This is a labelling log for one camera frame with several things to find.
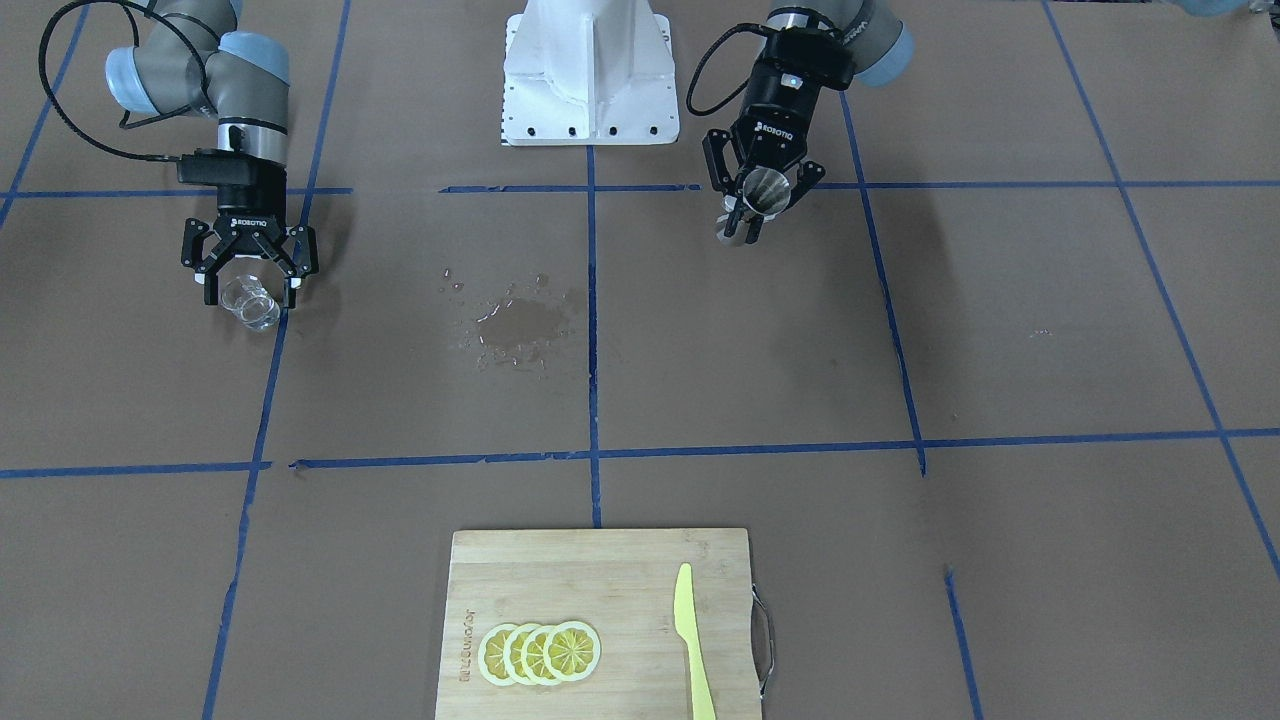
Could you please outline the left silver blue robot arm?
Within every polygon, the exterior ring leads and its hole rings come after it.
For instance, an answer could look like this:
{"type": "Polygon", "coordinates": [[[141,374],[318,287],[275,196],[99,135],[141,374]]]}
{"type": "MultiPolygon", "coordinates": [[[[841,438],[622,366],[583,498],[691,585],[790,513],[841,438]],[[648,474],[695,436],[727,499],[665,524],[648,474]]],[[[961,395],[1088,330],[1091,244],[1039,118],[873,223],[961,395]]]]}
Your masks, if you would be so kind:
{"type": "Polygon", "coordinates": [[[884,1],[773,1],[764,22],[740,23],[714,41],[690,85],[724,42],[745,33],[762,45],[749,77],[727,97],[742,100],[737,118],[703,140],[710,186],[724,209],[716,232],[728,246],[755,243],[767,222],[824,179],[826,168],[808,152],[822,91],[842,92],[854,82],[884,86],[905,72],[915,47],[884,1]]]}

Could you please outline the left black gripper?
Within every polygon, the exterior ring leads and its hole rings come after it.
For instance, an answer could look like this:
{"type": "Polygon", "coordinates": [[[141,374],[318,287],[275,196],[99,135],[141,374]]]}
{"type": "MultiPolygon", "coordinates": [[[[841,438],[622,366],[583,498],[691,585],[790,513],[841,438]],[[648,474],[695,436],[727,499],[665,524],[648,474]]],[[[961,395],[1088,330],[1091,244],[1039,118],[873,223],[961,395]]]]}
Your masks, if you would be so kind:
{"type": "Polygon", "coordinates": [[[846,90],[855,72],[844,36],[833,28],[731,28],[726,38],[763,37],[730,131],[712,128],[701,141],[710,187],[727,199],[730,214],[741,214],[739,178],[726,161],[731,146],[742,181],[744,243],[755,243],[763,225],[786,211],[826,177],[818,161],[805,160],[792,182],[785,173],[808,151],[806,137],[824,88],[846,90]]]}

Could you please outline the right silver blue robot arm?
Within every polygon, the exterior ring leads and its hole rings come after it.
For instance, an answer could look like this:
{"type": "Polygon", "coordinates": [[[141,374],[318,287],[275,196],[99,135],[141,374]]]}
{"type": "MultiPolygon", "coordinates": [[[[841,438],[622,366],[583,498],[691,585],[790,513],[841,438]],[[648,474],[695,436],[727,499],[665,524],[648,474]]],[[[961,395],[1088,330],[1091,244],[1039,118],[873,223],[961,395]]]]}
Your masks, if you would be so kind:
{"type": "Polygon", "coordinates": [[[317,270],[317,241],[312,228],[285,220],[288,51],[239,29],[239,1],[150,1],[142,12],[156,28],[105,61],[113,97],[146,120],[218,123],[214,149],[175,159],[180,183],[218,192],[212,223],[186,223],[183,265],[204,287],[204,301],[215,305],[218,274],[230,260],[268,260],[283,274],[283,306],[293,307],[305,278],[317,270]]]}

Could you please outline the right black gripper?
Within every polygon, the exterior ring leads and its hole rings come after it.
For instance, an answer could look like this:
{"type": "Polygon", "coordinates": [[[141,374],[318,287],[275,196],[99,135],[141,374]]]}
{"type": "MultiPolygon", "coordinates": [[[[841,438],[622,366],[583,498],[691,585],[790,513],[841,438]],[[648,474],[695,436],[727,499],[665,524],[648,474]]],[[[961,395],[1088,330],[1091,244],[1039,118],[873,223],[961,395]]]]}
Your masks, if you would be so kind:
{"type": "Polygon", "coordinates": [[[319,272],[317,238],[307,225],[285,224],[285,168],[275,161],[236,152],[239,177],[218,192],[218,218],[184,223],[180,261],[202,286],[204,304],[219,305],[218,274],[233,258],[282,263],[283,307],[294,309],[306,277],[319,272]]]}

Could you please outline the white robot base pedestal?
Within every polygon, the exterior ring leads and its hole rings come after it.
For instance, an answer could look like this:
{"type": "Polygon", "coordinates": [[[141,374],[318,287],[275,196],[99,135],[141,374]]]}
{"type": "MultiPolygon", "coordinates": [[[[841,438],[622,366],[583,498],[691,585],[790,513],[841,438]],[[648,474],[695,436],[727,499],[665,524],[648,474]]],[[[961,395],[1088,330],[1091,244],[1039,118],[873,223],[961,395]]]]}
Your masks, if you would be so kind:
{"type": "Polygon", "coordinates": [[[644,146],[680,136],[666,15],[648,1],[530,1],[506,22],[504,146],[644,146]]]}

